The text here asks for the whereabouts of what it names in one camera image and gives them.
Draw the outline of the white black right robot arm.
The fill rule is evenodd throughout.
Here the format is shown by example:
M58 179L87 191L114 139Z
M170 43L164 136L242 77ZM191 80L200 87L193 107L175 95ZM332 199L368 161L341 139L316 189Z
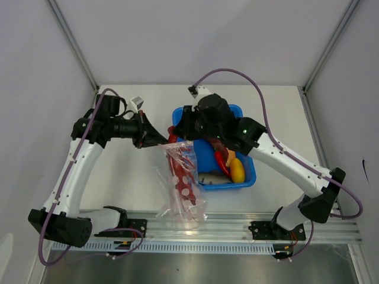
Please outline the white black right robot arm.
M274 237L285 238L307 220L320 224L328 220L344 172L316 166L286 148L266 126L249 117L235 116L219 95L206 95L196 105L184 106L173 133L189 141L216 139L232 151L265 163L303 191L302 197L275 213L270 225Z

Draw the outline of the red lobster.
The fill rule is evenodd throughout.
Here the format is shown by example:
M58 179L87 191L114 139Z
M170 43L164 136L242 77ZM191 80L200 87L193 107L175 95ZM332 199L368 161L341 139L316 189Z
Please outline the red lobster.
M179 141L172 134L173 129L173 126L168 128L169 144L165 146L171 215L178 221L197 222L201 217L201 198L194 144L191 141Z

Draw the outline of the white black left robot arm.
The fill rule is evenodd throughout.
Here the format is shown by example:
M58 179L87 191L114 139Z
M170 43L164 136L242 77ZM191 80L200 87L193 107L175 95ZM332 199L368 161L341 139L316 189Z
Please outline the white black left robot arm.
M98 94L95 106L73 125L65 165L56 186L41 209L32 209L28 222L46 240L83 247L90 236L109 230L123 236L129 228L126 210L114 206L80 214L83 192L92 169L113 138L130 139L137 149L168 143L142 111L137 96L126 101Z

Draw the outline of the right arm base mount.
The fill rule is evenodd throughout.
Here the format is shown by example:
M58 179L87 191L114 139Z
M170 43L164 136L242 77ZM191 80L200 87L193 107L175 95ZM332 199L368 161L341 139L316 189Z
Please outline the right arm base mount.
M305 241L306 233L304 225L297 225L288 231L274 224L271 221L252 221L248 230L252 233L254 240L274 240L274 241Z

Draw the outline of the clear pink-dotted zip bag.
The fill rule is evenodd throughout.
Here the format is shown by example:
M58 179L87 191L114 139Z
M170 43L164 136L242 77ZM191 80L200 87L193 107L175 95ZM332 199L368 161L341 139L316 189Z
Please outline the clear pink-dotted zip bag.
M153 148L153 170L163 201L156 217L174 231L194 231L207 220L207 200L199 182L194 143Z

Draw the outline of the raw steak slice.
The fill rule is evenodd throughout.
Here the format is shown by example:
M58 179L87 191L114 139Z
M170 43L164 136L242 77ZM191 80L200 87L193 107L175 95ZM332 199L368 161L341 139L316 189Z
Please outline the raw steak slice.
M233 159L236 158L236 153L232 150L229 150L220 140L215 138L206 138L206 141L210 143L215 151L219 151L223 158L223 161L226 167L230 167L230 164Z

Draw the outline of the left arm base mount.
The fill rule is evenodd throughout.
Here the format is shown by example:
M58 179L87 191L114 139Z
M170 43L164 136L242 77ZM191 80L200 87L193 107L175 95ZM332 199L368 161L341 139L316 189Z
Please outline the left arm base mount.
M98 234L95 234L95 236L107 238L139 238L140 234L136 232L139 231L142 233L143 237L145 237L147 223L147 219L128 219L126 224L119 225L115 229L102 231Z

